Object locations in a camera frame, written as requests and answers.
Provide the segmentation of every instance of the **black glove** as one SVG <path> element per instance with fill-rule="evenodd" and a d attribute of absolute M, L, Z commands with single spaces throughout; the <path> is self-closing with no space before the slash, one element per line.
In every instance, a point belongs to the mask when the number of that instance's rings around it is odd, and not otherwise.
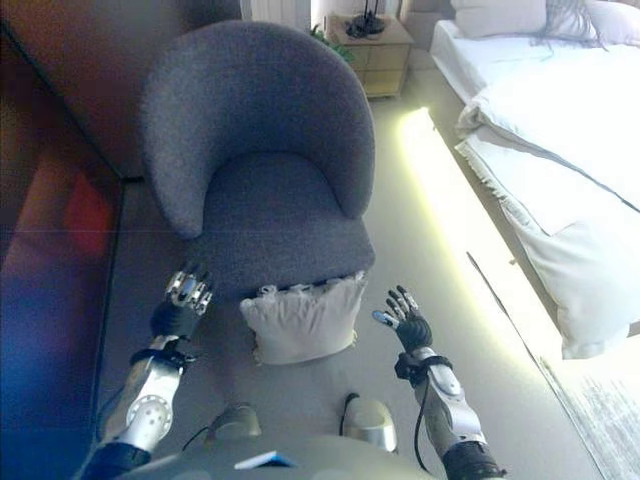
<path fill-rule="evenodd" d="M 211 300 L 211 287 L 207 283 L 208 274 L 198 274 L 198 265 L 185 265 L 176 272 L 165 293 L 165 299 L 158 305 L 151 317 L 153 336 L 175 335 L 190 339 L 200 318 Z"/>
<path fill-rule="evenodd" d="M 431 329 L 420 313 L 418 304 L 402 286 L 398 285 L 397 289 L 399 293 L 389 290 L 390 298 L 387 298 L 387 305 L 393 313 L 376 310 L 373 318 L 395 330 L 407 353 L 430 346 Z"/>

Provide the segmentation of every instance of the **gray armchair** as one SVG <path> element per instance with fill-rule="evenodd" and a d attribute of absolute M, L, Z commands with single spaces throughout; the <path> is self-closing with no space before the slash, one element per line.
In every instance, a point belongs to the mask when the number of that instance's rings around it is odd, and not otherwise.
<path fill-rule="evenodd" d="M 371 113 L 310 35 L 224 22 L 178 38 L 148 78 L 141 134 L 146 178 L 215 301 L 373 265 Z"/>

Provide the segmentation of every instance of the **bed frame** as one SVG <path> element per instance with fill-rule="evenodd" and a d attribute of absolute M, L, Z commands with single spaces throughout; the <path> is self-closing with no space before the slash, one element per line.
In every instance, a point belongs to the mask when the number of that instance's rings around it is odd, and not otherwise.
<path fill-rule="evenodd" d="M 442 19 L 454 19 L 455 10 L 449 0 L 403 0 L 399 8 L 399 17 L 410 33 L 412 21 L 421 23 L 423 30 L 418 35 L 415 35 L 415 37 L 419 37 L 416 40 L 416 47 L 428 50 L 431 46 L 435 24 Z M 479 180 L 466 159 L 454 148 L 460 141 L 455 133 L 454 126 L 464 108 L 464 103 L 435 65 L 430 75 L 433 81 L 429 82 L 428 89 L 424 89 L 420 88 L 415 78 L 412 78 L 413 74 L 410 70 L 405 84 L 404 95 L 411 100 L 429 105 L 429 113 L 433 123 L 451 151 L 453 158 L 496 225 L 500 235 L 509 247 L 514 261 L 522 268 L 527 280 L 531 283 L 549 316 L 557 326 L 557 304 L 551 298 L 536 270 L 529 262 L 522 243 L 520 243 L 490 190 Z M 629 328 L 629 336 L 640 334 L 640 321 L 631 324 Z"/>

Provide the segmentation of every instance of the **white duvet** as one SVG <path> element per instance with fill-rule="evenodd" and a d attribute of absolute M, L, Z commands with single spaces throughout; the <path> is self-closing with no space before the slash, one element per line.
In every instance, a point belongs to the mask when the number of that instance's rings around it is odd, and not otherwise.
<path fill-rule="evenodd" d="M 572 53 L 486 87 L 458 127 L 488 125 L 640 209 L 640 49 Z"/>
<path fill-rule="evenodd" d="M 577 50 L 483 89 L 459 150 L 558 304 L 567 358 L 640 320 L 640 49 Z"/>

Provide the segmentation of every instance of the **nightstand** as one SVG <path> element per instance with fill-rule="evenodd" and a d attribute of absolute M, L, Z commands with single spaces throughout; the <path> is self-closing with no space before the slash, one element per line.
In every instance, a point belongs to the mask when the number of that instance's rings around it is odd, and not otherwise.
<path fill-rule="evenodd" d="M 409 52 L 413 39 L 402 24 L 393 17 L 382 16 L 384 31 L 365 38 L 347 35 L 347 23 L 353 15 L 329 17 L 327 37 L 353 54 L 351 68 L 364 86 L 367 97 L 400 95 L 407 73 Z"/>

